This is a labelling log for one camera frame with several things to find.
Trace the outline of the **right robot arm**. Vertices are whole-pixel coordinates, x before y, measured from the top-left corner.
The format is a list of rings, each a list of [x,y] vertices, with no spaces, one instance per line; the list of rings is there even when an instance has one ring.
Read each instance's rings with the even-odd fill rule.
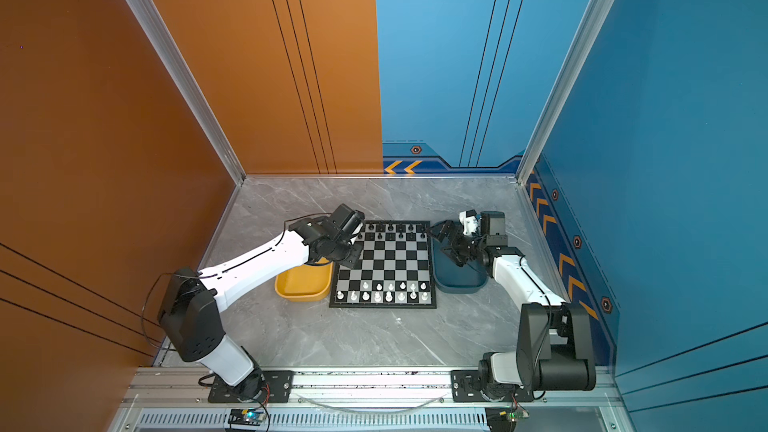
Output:
[[[515,350],[485,353],[462,385],[486,401],[512,403],[533,402],[539,392],[595,388],[590,315],[552,291],[508,244],[503,213],[464,211],[432,226],[430,235],[455,265],[480,266],[519,310]]]

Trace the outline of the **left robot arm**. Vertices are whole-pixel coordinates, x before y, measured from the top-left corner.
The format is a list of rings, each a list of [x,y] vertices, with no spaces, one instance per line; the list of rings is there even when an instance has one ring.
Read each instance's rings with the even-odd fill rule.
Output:
[[[353,266],[365,214],[341,204],[331,213],[284,222],[278,236],[233,259],[171,274],[157,322],[186,363],[199,363],[241,401],[263,401],[267,382],[256,360],[225,331],[221,313],[279,274],[322,259]]]

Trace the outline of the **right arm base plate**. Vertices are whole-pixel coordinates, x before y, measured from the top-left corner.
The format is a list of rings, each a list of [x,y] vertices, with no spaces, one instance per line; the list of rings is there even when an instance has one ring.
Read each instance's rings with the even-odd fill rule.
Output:
[[[532,402],[534,395],[518,384],[493,381],[476,369],[456,369],[450,372],[450,387],[455,402]]]

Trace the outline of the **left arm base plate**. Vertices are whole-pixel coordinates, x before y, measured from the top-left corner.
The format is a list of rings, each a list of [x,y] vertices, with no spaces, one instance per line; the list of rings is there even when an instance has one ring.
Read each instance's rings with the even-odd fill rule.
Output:
[[[293,386],[291,370],[256,370],[238,385],[228,385],[216,374],[202,377],[199,385],[209,385],[209,403],[287,403]]]

